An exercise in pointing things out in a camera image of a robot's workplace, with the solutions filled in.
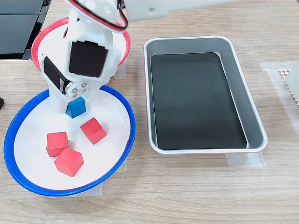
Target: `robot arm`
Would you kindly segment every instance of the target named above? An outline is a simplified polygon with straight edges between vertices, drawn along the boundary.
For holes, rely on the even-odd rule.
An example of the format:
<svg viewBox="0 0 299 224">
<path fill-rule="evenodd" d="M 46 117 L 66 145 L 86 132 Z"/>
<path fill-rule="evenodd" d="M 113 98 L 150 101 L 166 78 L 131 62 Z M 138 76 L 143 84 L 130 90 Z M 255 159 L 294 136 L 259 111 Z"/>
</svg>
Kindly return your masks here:
<svg viewBox="0 0 299 224">
<path fill-rule="evenodd" d="M 212 6 L 229 0 L 65 0 L 71 7 L 67 30 L 61 37 L 67 48 L 63 65 L 53 63 L 47 52 L 39 58 L 50 91 L 50 106 L 64 113 L 69 102 L 92 100 L 99 88 L 116 73 L 121 53 L 113 32 L 122 33 L 129 21 L 164 17 L 171 11 Z M 126 8 L 128 19 L 122 9 Z M 118 15 L 123 26 L 116 24 Z"/>
</svg>

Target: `metal tray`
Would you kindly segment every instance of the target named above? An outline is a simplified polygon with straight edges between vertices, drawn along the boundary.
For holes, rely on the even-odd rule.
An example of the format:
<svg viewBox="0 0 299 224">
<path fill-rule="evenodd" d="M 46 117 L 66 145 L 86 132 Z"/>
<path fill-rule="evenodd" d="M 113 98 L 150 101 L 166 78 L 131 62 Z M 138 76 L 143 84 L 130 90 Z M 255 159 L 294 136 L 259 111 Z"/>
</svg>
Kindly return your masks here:
<svg viewBox="0 0 299 224">
<path fill-rule="evenodd" d="M 161 154 L 250 153 L 268 138 L 235 50 L 223 36 L 144 45 L 150 146 Z"/>
</svg>

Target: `blue rim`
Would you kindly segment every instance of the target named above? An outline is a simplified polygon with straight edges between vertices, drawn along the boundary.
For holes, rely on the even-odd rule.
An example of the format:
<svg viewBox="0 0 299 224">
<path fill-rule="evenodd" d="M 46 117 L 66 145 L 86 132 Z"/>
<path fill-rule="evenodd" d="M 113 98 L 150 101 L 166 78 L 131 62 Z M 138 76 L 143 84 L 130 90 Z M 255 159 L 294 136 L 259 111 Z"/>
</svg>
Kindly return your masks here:
<svg viewBox="0 0 299 224">
<path fill-rule="evenodd" d="M 136 132 L 136 123 L 135 123 L 135 117 L 133 110 L 129 104 L 129 102 L 115 89 L 109 87 L 109 86 L 102 86 L 100 90 L 106 91 L 110 93 L 111 95 L 115 96 L 118 98 L 125 108 L 128 111 L 129 117 L 130 117 L 130 123 L 131 123 L 131 130 L 130 130 L 130 137 L 127 142 L 125 151 L 121 155 L 120 159 L 117 161 L 117 163 L 107 172 L 105 173 L 102 177 L 99 179 L 85 185 L 79 188 L 74 188 L 74 189 L 68 189 L 68 190 L 52 190 L 52 189 L 47 189 L 47 188 L 42 188 L 31 181 L 29 181 L 19 170 L 15 158 L 14 158 L 14 140 L 16 137 L 16 134 L 24 121 L 24 119 L 28 116 L 28 114 L 43 100 L 49 97 L 49 90 L 45 90 L 44 92 L 41 92 L 34 98 L 32 98 L 28 103 L 26 103 L 20 111 L 16 114 L 14 117 L 13 121 L 11 122 L 7 133 L 6 137 L 4 140 L 4 159 L 6 166 L 11 174 L 11 176 L 24 188 L 27 190 L 30 190 L 34 193 L 40 194 L 40 195 L 45 195 L 45 196 L 67 196 L 67 195 L 74 195 L 77 193 L 81 193 L 83 191 L 86 191 L 90 188 L 95 187 L 99 183 L 102 183 L 104 180 L 106 180 L 109 176 L 111 176 L 117 169 L 118 167 L 124 162 L 126 159 L 127 155 L 129 154 L 132 145 L 135 140 L 135 132 Z"/>
</svg>

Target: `wooden table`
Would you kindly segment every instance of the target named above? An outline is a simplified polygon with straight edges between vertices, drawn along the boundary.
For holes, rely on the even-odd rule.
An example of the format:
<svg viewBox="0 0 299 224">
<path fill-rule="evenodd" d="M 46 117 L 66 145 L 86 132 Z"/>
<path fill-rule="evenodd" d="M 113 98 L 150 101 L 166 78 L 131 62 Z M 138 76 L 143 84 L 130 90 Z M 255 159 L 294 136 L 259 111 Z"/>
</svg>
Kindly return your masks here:
<svg viewBox="0 0 299 224">
<path fill-rule="evenodd" d="M 53 1 L 45 26 L 68 15 Z M 49 198 L 21 187 L 9 174 L 3 142 L 14 115 L 47 88 L 28 61 L 0 61 L 0 223 L 298 224 L 299 139 L 259 62 L 299 60 L 296 0 L 245 1 L 130 24 L 127 78 L 111 79 L 135 112 L 136 141 L 128 171 L 104 182 L 103 195 Z M 143 45 L 154 37 L 223 35 L 236 50 L 269 136 L 262 168 L 232 168 L 224 154 L 162 156 L 148 144 Z"/>
</svg>

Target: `black object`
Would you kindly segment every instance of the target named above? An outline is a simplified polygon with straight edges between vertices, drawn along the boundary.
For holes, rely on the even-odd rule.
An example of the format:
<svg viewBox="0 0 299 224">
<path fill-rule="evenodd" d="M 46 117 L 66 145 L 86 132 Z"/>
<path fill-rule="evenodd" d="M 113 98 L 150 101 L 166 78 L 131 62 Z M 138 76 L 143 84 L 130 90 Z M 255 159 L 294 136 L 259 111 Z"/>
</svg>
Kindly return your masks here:
<svg viewBox="0 0 299 224">
<path fill-rule="evenodd" d="M 1 110 L 1 108 L 3 107 L 3 105 L 4 105 L 4 99 L 2 99 L 2 98 L 0 97 L 0 110 Z"/>
<path fill-rule="evenodd" d="M 69 72 L 88 77 L 100 77 L 108 50 L 97 43 L 72 42 Z"/>
<path fill-rule="evenodd" d="M 154 55 L 151 72 L 160 149 L 246 147 L 217 54 Z"/>
<path fill-rule="evenodd" d="M 32 43 L 42 28 L 48 3 L 0 0 L 0 59 L 30 59 Z"/>
<path fill-rule="evenodd" d="M 66 94 L 65 88 L 70 80 L 63 76 L 55 64 L 48 58 L 44 60 L 44 71 L 54 85 L 59 89 L 62 94 Z"/>
</svg>

